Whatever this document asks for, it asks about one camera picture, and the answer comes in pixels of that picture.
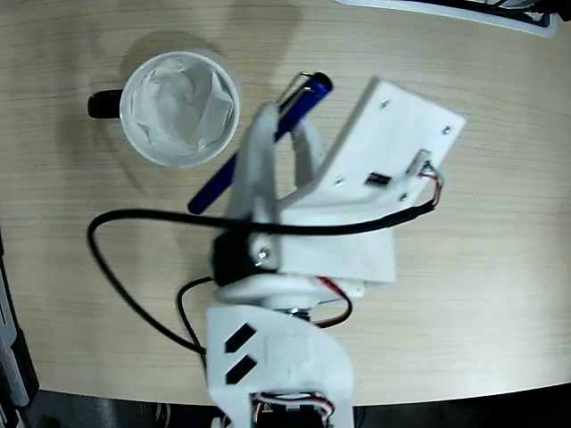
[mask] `blue pen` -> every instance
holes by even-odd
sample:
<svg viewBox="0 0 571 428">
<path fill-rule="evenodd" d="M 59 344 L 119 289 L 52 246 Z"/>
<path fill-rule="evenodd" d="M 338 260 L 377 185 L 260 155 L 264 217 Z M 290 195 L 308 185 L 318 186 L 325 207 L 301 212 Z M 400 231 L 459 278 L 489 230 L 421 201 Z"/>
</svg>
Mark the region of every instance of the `blue pen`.
<svg viewBox="0 0 571 428">
<path fill-rule="evenodd" d="M 333 90 L 331 79 L 323 73 L 301 73 L 307 78 L 291 95 L 288 92 L 299 78 L 296 77 L 278 100 L 280 120 L 277 123 L 276 143 L 291 132 L 303 117 Z M 218 197 L 230 187 L 236 168 L 237 152 L 220 168 L 203 188 L 188 203 L 191 214 L 202 214 Z"/>
</svg>

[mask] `pen clip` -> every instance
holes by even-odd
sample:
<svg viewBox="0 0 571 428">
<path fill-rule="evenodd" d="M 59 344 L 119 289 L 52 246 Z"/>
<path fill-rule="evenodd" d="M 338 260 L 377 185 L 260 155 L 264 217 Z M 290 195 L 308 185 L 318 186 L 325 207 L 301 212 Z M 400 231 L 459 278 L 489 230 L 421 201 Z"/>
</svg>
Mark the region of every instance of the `pen clip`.
<svg viewBox="0 0 571 428">
<path fill-rule="evenodd" d="M 284 92 L 278 97 L 277 105 L 281 106 L 279 111 L 279 118 L 283 118 L 290 109 L 299 101 L 301 96 L 307 92 L 313 92 L 313 89 L 308 86 L 300 86 L 294 92 L 291 92 L 295 84 L 300 80 L 300 78 L 313 78 L 315 75 L 307 72 L 301 72 L 297 74 L 292 81 L 287 85 Z"/>
</svg>

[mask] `black mug handle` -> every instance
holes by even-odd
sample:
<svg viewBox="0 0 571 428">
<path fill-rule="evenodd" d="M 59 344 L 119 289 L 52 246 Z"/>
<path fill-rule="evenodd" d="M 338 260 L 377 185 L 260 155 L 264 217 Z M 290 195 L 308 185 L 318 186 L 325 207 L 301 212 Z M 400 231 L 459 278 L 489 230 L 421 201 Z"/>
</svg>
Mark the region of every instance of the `black mug handle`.
<svg viewBox="0 0 571 428">
<path fill-rule="evenodd" d="M 87 114 L 94 119 L 118 119 L 122 89 L 93 94 L 87 100 Z"/>
</svg>

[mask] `black floor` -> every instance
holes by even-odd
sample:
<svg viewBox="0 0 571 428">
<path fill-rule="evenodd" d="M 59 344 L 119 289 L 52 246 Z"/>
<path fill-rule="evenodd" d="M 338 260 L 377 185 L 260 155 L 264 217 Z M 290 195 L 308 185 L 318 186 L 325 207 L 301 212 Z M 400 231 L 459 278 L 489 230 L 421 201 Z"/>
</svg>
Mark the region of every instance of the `black floor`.
<svg viewBox="0 0 571 428">
<path fill-rule="evenodd" d="M 170 428 L 208 428 L 215 407 L 171 406 Z M 150 403 L 41 391 L 30 428 L 157 428 Z M 571 427 L 571 385 L 480 399 L 356 407 L 355 428 Z"/>
</svg>

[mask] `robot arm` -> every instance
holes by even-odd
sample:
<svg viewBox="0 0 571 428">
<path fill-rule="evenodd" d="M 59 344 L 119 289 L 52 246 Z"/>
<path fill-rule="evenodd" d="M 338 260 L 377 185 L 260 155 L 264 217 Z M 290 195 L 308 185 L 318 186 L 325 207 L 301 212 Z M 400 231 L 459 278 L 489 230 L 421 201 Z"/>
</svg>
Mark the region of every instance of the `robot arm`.
<svg viewBox="0 0 571 428">
<path fill-rule="evenodd" d="M 276 199 L 277 106 L 261 107 L 241 143 L 227 215 L 258 223 L 339 226 L 410 209 L 464 126 L 460 116 L 373 78 L 331 149 L 303 122 L 294 132 L 297 189 Z M 439 197 L 439 188 L 434 203 Z M 392 282 L 392 229 L 343 236 L 220 231 L 212 245 L 208 389 L 233 426 L 249 428 L 263 403 L 313 407 L 316 426 L 352 427 L 352 365 L 309 321 L 320 302 Z M 288 397 L 300 397 L 288 401 Z"/>
</svg>

